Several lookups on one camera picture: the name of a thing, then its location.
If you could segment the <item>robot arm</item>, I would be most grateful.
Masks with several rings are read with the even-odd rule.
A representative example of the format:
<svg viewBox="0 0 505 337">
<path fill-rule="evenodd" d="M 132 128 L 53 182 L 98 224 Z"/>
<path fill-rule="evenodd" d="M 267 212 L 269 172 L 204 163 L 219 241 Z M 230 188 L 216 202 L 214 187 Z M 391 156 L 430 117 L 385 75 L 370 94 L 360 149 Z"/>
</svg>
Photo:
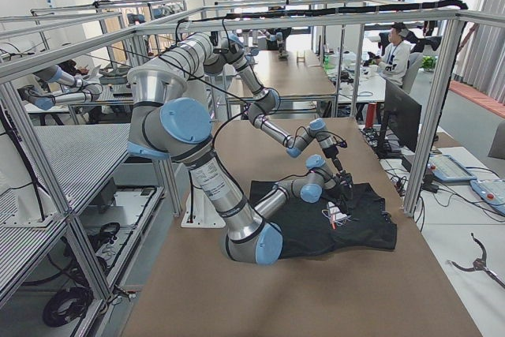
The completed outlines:
<svg viewBox="0 0 505 337">
<path fill-rule="evenodd" d="M 313 140 L 317 140 L 325 156 L 332 160 L 337 170 L 342 170 L 337 154 L 338 147 L 345 147 L 346 142 L 336 140 L 336 136 L 327 130 L 322 119 L 318 118 L 310 122 L 309 126 L 304 128 L 304 132 L 297 136 L 291 136 L 270 122 L 267 116 L 279 106 L 280 98 L 272 88 L 263 86 L 245 58 L 244 47 L 235 36 L 224 39 L 221 47 L 210 46 L 195 59 L 195 66 L 185 67 L 182 65 L 182 59 L 188 56 L 184 50 L 186 47 L 196 49 L 204 43 L 210 42 L 210 36 L 200 33 L 194 34 L 160 55 L 159 60 L 168 66 L 169 76 L 172 79 L 176 79 L 181 74 L 183 84 L 188 80 L 197 80 L 196 71 L 198 69 L 212 75 L 214 72 L 222 71 L 224 65 L 232 65 L 253 95 L 253 100 L 249 101 L 246 111 L 252 125 L 279 140 L 286 147 L 286 152 L 292 157 L 299 156 Z M 195 103 L 176 95 L 158 111 L 159 125 L 153 128 L 154 137 L 160 143 L 155 147 L 156 150 L 171 155 L 188 155 L 192 145 L 202 149 L 203 143 L 210 139 L 210 120 L 204 115 L 201 106 L 194 107 L 200 119 L 191 119 L 189 121 L 190 127 L 185 127 L 182 122 L 178 122 L 177 115 L 170 116 L 168 114 L 169 106 L 178 106 L 184 102 L 187 104 L 183 106 L 183 110 L 188 110 L 189 106 Z"/>
<path fill-rule="evenodd" d="M 283 236 L 270 218 L 289 199 L 316 203 L 328 193 L 344 205 L 353 196 L 353 180 L 339 162 L 335 139 L 322 119 L 310 122 L 303 139 L 317 140 L 323 155 L 310 156 L 307 174 L 277 182 L 259 204 L 251 205 L 212 146 L 208 111 L 183 95 L 187 88 L 183 73 L 175 66 L 154 64 L 129 71 L 134 93 L 129 154 L 185 165 L 226 224 L 223 253 L 238 262 L 273 264 L 281 255 Z"/>
</svg>

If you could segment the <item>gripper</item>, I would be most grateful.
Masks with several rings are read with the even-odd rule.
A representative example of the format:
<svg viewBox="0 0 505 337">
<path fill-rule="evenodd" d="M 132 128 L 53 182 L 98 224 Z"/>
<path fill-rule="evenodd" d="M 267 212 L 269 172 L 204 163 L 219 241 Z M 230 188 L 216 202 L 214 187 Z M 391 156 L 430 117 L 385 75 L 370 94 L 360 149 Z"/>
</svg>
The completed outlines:
<svg viewBox="0 0 505 337">
<path fill-rule="evenodd" d="M 334 164 L 337 171 L 342 171 L 342 164 L 338 158 L 339 150 L 336 146 L 330 146 L 325 149 L 325 156 L 327 159 L 330 159 Z"/>
<path fill-rule="evenodd" d="M 340 179 L 341 200 L 352 200 L 354 197 L 354 181 L 351 173 L 341 173 Z"/>
</svg>

